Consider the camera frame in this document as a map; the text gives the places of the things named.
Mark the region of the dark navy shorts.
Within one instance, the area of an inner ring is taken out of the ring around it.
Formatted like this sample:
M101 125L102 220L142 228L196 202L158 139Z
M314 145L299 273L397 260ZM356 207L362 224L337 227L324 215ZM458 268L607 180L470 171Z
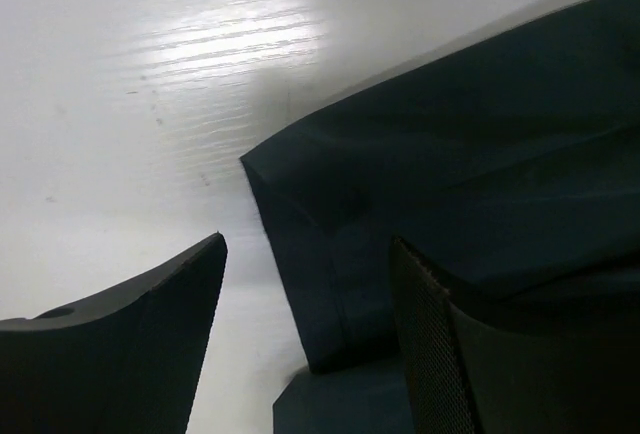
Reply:
M277 433L415 430L403 239L492 300L639 261L639 0L584 0L320 109L241 159L309 369Z

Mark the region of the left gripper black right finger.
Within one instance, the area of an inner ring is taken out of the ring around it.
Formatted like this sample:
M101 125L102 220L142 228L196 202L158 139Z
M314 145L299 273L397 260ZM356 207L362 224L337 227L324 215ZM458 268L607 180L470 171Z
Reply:
M639 261L492 300L403 239L390 284L419 433L635 433Z

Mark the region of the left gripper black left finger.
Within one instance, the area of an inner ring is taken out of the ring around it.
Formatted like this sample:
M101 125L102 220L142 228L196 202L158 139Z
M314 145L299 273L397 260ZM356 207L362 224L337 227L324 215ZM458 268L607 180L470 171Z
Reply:
M2 432L185 432L226 259L215 233L99 293L2 321Z

